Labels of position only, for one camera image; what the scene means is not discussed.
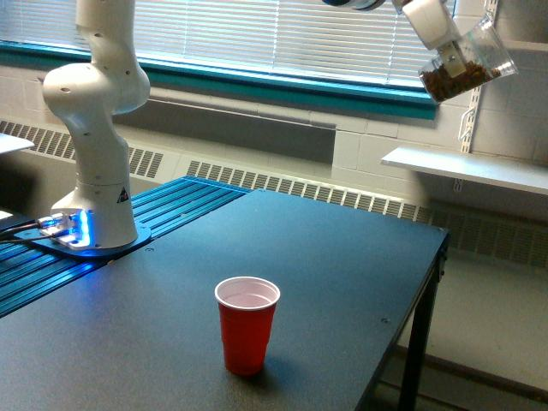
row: window blinds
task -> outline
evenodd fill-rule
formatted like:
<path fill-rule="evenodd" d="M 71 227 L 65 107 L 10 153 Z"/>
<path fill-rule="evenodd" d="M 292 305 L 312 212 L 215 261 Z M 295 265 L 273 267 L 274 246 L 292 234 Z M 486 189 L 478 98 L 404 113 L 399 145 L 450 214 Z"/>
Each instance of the window blinds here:
<path fill-rule="evenodd" d="M 87 49 L 75 3 L 0 0 L 0 39 Z M 370 13 L 320 0 L 137 0 L 134 37 L 140 57 L 360 84 L 421 86 L 432 57 L 390 0 Z"/>

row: window sill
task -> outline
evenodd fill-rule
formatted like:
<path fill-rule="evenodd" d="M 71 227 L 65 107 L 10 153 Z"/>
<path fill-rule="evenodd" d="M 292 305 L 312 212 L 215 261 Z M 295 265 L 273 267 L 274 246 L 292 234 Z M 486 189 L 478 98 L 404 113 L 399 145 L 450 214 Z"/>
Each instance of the window sill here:
<path fill-rule="evenodd" d="M 0 64 L 48 70 L 89 59 L 90 54 L 84 51 L 0 41 Z M 139 61 L 154 86 L 178 86 L 195 92 L 266 100 L 317 111 L 336 110 L 355 116 L 375 113 L 433 120 L 437 111 L 435 102 L 421 91 L 343 85 L 148 58 Z"/>

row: radiator vent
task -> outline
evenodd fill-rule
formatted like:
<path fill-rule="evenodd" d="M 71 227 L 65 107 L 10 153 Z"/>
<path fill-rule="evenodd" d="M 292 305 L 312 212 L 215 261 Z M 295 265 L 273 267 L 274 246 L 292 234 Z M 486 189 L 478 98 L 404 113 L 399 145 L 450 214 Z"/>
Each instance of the radiator vent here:
<path fill-rule="evenodd" d="M 0 133 L 13 135 L 34 143 L 31 151 L 75 161 L 76 152 L 69 134 L 16 122 L 0 122 Z M 164 155 L 161 152 L 129 147 L 129 172 L 135 176 L 156 177 Z"/>
<path fill-rule="evenodd" d="M 279 193 L 444 227 L 451 232 L 450 245 L 454 248 L 541 268 L 548 265 L 548 230 L 541 226 L 522 226 L 496 218 L 468 215 L 464 211 L 434 210 L 382 194 L 292 179 L 287 176 L 267 176 L 195 160 L 190 163 L 187 174 L 244 188 L 266 188 Z"/>

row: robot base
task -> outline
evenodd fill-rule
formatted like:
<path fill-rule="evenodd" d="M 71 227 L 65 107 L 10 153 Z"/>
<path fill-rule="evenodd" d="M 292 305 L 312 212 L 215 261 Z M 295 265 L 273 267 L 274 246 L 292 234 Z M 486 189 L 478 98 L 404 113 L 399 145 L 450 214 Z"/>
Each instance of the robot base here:
<path fill-rule="evenodd" d="M 51 239 L 35 240 L 30 241 L 30 243 L 45 248 L 53 253 L 60 253 L 69 257 L 76 257 L 78 259 L 116 259 L 150 242 L 152 236 L 151 229 L 139 224 L 136 224 L 135 228 L 137 229 L 137 239 L 125 246 L 115 248 L 72 250 Z M 38 236 L 41 236 L 41 234 L 37 229 L 29 229 L 15 235 L 15 237 L 21 240 Z"/>

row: red plastic cup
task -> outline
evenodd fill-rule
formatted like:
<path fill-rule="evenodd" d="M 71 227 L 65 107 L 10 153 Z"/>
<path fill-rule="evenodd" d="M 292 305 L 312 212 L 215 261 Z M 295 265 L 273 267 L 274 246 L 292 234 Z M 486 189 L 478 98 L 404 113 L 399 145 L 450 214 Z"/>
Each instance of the red plastic cup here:
<path fill-rule="evenodd" d="M 249 376 L 263 368 L 279 288 L 262 278 L 232 277 L 215 288 L 219 303 L 224 365 Z"/>

